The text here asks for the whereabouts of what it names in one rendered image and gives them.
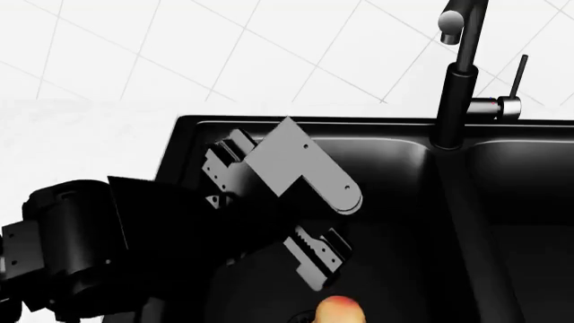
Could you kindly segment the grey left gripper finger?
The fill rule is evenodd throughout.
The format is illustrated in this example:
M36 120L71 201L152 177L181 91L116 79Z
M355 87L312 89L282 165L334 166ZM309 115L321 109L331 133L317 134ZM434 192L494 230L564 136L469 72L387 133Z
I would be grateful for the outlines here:
M351 245L334 228L316 239L296 226L283 245L299 262L297 274L314 292L331 284L352 254Z
M256 146L246 131L235 128L228 136L208 145L202 170L222 192L249 195L257 187L257 175L245 158Z

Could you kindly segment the peach coloured frozen fruit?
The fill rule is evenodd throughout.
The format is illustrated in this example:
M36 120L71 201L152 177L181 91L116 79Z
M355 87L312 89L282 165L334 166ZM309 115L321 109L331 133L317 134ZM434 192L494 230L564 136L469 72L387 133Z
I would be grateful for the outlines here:
M317 305L312 323L366 323L366 317L357 301L334 295Z

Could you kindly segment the black double basin sink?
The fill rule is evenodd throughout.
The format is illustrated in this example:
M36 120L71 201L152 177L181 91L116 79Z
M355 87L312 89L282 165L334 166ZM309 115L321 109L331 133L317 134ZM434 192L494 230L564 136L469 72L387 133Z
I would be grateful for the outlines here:
M447 153L427 119L298 118L358 183L353 255L313 292L281 244L213 277L203 304L152 323L310 323L330 295L368 323L574 323L574 120L470 125Z

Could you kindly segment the black kitchen faucet spout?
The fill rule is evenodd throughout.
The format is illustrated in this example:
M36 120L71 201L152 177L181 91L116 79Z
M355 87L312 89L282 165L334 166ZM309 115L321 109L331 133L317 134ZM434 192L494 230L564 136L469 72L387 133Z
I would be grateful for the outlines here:
M463 143L465 117L473 97L478 68L474 59L489 0L448 0L439 16L440 42L458 45L457 60L448 65L436 123L430 141L442 150Z

